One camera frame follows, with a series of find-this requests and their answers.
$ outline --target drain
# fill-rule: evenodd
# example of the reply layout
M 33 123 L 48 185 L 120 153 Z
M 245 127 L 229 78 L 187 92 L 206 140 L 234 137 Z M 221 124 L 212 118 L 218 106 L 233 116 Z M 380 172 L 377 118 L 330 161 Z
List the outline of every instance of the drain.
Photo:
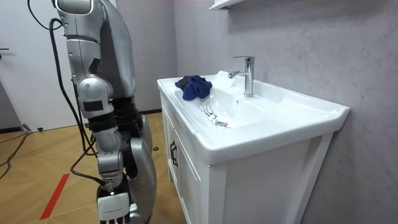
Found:
M 225 126 L 228 125 L 228 123 L 227 122 L 223 122 L 223 121 L 216 121 L 216 125 L 217 126 L 221 126 L 221 127 L 225 127 Z

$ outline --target white shelf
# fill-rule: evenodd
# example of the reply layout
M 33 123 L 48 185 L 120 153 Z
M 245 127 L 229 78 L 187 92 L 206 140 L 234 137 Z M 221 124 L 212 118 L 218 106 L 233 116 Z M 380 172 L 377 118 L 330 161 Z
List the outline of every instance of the white shelf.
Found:
M 214 5 L 212 5 L 209 10 L 218 10 L 218 9 L 229 9 L 233 4 L 239 3 L 244 0 L 215 0 Z

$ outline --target faucet handle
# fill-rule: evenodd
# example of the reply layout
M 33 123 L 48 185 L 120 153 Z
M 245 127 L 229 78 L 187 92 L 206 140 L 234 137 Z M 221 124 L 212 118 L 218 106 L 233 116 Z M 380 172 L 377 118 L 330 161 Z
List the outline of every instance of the faucet handle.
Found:
M 235 57 L 232 57 L 232 58 L 244 58 L 244 61 L 246 63 L 254 63 L 255 56 L 235 56 Z

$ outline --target baseboard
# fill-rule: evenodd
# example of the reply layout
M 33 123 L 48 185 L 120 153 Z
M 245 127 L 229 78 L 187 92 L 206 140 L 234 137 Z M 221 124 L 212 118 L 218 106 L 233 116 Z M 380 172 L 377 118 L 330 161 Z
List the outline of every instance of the baseboard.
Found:
M 22 131 L 21 127 L 0 129 L 0 134 Z
M 141 111 L 140 114 L 151 114 L 151 113 L 161 113 L 162 109 L 154 109 L 154 110 L 147 110 L 147 111 Z

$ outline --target humanoid robot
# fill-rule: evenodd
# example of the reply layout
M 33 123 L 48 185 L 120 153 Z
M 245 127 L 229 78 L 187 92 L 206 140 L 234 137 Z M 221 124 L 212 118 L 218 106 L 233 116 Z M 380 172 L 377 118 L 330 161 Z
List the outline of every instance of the humanoid robot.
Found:
M 131 37 L 108 0 L 55 0 L 72 79 L 98 150 L 100 223 L 150 222 L 156 195 L 152 136 L 136 109 Z

